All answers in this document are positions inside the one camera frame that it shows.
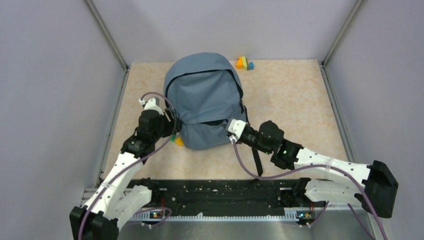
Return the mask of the blue student backpack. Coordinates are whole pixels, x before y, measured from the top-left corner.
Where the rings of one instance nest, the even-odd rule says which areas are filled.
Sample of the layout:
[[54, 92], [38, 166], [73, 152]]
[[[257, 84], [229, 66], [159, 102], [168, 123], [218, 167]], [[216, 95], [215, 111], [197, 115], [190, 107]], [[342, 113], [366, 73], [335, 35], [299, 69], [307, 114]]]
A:
[[163, 93], [181, 122], [183, 144], [191, 150], [229, 144], [227, 122], [249, 121], [240, 78], [220, 53], [200, 52], [176, 61], [165, 75]]

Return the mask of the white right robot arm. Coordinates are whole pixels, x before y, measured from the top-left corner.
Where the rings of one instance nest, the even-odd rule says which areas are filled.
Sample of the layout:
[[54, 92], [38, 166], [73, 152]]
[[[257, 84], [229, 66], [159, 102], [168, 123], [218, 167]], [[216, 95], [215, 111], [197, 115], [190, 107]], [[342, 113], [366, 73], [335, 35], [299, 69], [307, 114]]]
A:
[[303, 178], [293, 187], [297, 205], [330, 201], [361, 206], [380, 218], [392, 217], [399, 183], [384, 162], [354, 163], [319, 154], [287, 140], [271, 120], [255, 130], [249, 123], [233, 119], [226, 130], [233, 143], [271, 155], [270, 161], [280, 169], [319, 176]]

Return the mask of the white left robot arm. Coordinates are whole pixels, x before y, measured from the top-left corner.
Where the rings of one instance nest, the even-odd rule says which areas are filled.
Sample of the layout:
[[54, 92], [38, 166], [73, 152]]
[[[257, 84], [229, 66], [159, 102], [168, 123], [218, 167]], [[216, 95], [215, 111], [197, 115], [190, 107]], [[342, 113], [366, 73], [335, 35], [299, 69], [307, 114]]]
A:
[[116, 240], [143, 206], [154, 207], [160, 202], [161, 194], [150, 182], [134, 186], [129, 193], [125, 190], [147, 159], [164, 147], [156, 147], [158, 140], [170, 138], [179, 127], [175, 110], [144, 108], [138, 127], [124, 141], [107, 177], [82, 206], [71, 210], [69, 219], [75, 240]]

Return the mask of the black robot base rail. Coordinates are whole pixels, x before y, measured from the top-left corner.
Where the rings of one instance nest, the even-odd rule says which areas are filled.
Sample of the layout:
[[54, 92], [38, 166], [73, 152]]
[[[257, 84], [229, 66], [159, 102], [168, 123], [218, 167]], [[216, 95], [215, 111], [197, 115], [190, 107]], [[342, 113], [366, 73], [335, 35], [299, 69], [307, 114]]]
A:
[[169, 208], [175, 219], [202, 216], [257, 219], [283, 217], [291, 208], [321, 208], [325, 201], [312, 202], [296, 189], [300, 180], [131, 180], [152, 191], [146, 208]]

